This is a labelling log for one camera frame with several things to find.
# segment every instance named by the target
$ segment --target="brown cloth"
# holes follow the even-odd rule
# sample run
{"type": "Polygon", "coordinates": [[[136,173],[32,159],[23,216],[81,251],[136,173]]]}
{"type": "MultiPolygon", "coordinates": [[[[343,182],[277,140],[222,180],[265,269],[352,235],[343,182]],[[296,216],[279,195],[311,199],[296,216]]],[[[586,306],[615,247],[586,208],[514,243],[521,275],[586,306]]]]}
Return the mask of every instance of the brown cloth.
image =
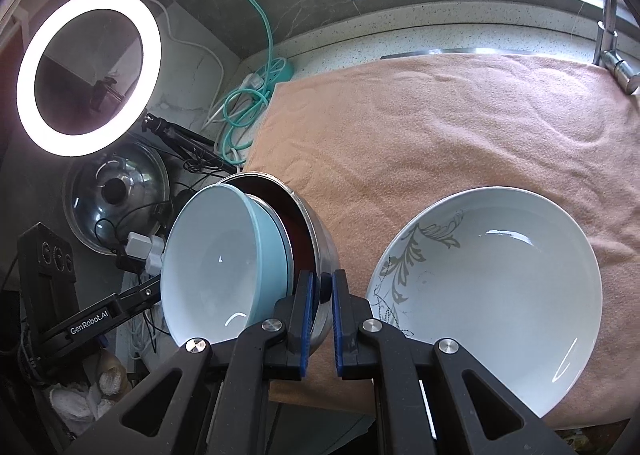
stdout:
{"type": "MultiPolygon", "coordinates": [[[[629,417],[640,400],[640,113],[605,70],[541,56],[376,61],[279,84],[247,163],[301,194],[363,296],[396,233],[437,200],[514,186],[567,210],[602,273],[602,324],[553,427],[629,417]]],[[[335,375],[329,336],[271,399],[373,414],[370,381],[335,375]]]]}

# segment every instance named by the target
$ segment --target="triangular cutout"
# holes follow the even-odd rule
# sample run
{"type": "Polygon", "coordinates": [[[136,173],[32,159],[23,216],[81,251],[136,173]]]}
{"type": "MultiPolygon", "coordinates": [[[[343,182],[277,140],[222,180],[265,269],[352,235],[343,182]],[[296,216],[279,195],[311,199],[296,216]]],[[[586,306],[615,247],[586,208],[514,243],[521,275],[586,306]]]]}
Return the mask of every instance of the triangular cutout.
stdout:
{"type": "Polygon", "coordinates": [[[475,372],[462,372],[462,379],[476,409],[484,436],[496,440],[524,426],[522,418],[507,405],[475,372]]]}
{"type": "Polygon", "coordinates": [[[158,385],[122,416],[122,425],[147,437],[155,437],[181,377],[182,372],[179,370],[169,372],[158,385]]]}

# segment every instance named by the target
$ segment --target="silver bolt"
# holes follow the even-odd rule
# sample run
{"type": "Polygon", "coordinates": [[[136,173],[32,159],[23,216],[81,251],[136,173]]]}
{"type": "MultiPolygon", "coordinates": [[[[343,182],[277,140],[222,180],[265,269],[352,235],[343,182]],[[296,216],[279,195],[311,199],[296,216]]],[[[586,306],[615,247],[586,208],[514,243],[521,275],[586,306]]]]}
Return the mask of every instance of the silver bolt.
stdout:
{"type": "Polygon", "coordinates": [[[438,342],[438,348],[445,354],[455,354],[458,352],[460,345],[458,345],[458,342],[455,340],[445,338],[438,342]]]}
{"type": "Polygon", "coordinates": [[[362,322],[362,328],[367,332],[380,332],[382,330],[382,323],[379,320],[369,318],[362,322]]]}
{"type": "Polygon", "coordinates": [[[185,348],[188,352],[198,353],[207,348],[207,342],[202,338],[194,338],[187,342],[185,348]]]}
{"type": "Polygon", "coordinates": [[[267,332],[277,332],[282,329],[282,321],[277,318],[269,318],[262,322],[262,328],[267,332]]]}

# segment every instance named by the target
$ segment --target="leaf design on plate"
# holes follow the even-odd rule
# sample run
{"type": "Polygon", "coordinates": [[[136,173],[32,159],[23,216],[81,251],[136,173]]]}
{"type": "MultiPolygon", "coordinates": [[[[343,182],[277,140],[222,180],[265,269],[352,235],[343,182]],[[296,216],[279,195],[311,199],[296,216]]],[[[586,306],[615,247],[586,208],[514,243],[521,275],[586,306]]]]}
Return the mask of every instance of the leaf design on plate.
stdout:
{"type": "Polygon", "coordinates": [[[422,228],[420,227],[420,222],[418,222],[414,227],[409,229],[403,237],[400,237],[400,242],[406,241],[402,254],[399,257],[389,256],[382,265],[382,269],[380,269],[379,273],[379,276],[381,277],[381,284],[382,279],[389,274],[393,274],[394,278],[391,282],[391,295],[395,303],[407,301],[407,298],[398,291],[398,287],[400,285],[406,287],[407,279],[409,277],[409,267],[413,267],[417,262],[426,261],[422,254],[422,250],[420,249],[420,244],[418,244],[418,241],[416,240],[416,234],[420,233],[423,237],[440,242],[441,244],[446,245],[447,249],[450,249],[451,246],[460,247],[460,242],[453,237],[453,231],[460,226],[463,217],[463,210],[458,210],[447,225],[431,224],[422,228]]]}

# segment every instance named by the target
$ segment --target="blue gripper pad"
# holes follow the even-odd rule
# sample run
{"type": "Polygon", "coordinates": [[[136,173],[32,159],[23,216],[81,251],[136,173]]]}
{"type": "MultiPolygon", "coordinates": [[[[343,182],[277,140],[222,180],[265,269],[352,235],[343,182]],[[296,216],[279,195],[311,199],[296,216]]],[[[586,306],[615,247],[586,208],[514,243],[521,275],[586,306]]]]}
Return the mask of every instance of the blue gripper pad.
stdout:
{"type": "Polygon", "coordinates": [[[309,355],[311,350],[311,328],[313,326],[313,303],[314,303],[314,284],[316,283],[316,275],[309,273],[309,279],[306,283],[306,300],[305,315],[303,318],[303,329],[300,336],[300,376],[305,377],[306,368],[309,365],[309,355]]]}
{"type": "Polygon", "coordinates": [[[342,323],[340,322],[338,285],[335,279],[335,273],[331,276],[331,305],[334,311],[335,369],[338,372],[338,377],[342,377],[342,323]]]}

